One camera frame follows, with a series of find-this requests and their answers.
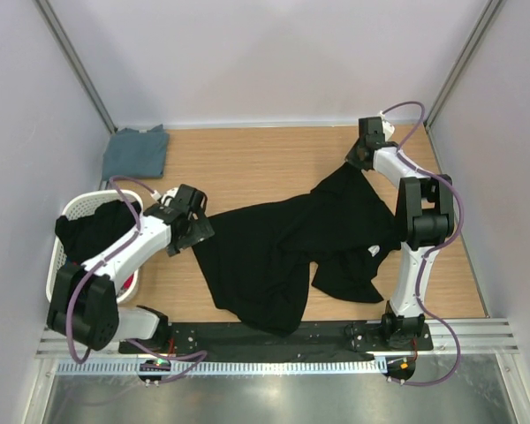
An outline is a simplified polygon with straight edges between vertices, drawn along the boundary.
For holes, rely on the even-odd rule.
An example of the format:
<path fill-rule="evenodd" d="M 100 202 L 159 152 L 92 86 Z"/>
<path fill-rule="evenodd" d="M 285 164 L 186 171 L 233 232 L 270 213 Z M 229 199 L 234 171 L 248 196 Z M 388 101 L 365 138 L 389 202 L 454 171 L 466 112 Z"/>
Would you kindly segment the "black t-shirt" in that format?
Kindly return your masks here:
<path fill-rule="evenodd" d="M 307 194 L 211 216 L 193 247 L 216 308 L 280 337 L 300 325 L 311 287 L 377 304 L 373 284 L 400 248 L 394 216 L 365 175 L 345 163 Z"/>

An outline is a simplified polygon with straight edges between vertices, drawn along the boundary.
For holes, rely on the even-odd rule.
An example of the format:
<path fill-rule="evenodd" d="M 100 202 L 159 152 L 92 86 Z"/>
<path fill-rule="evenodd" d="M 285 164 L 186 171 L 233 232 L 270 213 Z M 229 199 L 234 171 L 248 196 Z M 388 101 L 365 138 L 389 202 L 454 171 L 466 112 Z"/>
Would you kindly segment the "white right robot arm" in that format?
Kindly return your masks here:
<path fill-rule="evenodd" d="M 454 206 L 449 177 L 413 162 L 390 140 L 393 133 L 393 125 L 382 115 L 361 118 L 359 138 L 345 160 L 384 175 L 397 188 L 395 226 L 402 257 L 397 287 L 378 332 L 387 347 L 398 350 L 423 336 L 428 280 L 442 244 L 454 232 Z"/>

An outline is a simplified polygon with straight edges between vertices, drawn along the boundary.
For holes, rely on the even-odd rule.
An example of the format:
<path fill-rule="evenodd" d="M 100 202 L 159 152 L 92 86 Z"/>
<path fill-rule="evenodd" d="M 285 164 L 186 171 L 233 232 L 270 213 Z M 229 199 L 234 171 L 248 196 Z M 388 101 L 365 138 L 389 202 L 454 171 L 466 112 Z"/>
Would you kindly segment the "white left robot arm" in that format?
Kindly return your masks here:
<path fill-rule="evenodd" d="M 153 255 L 180 254 L 211 238 L 214 231 L 203 191 L 180 185 L 152 196 L 151 206 L 137 210 L 131 203 L 136 197 L 133 191 L 113 187 L 88 193 L 96 201 L 122 200 L 134 219 L 131 229 L 82 263 L 69 262 L 61 243 L 54 245 L 46 285 L 46 325 L 65 337 L 69 353 L 79 363 L 86 359 L 79 348 L 99 352 L 118 343 L 121 351 L 158 353 L 170 342 L 166 314 L 149 307 L 123 307 L 118 294 Z"/>

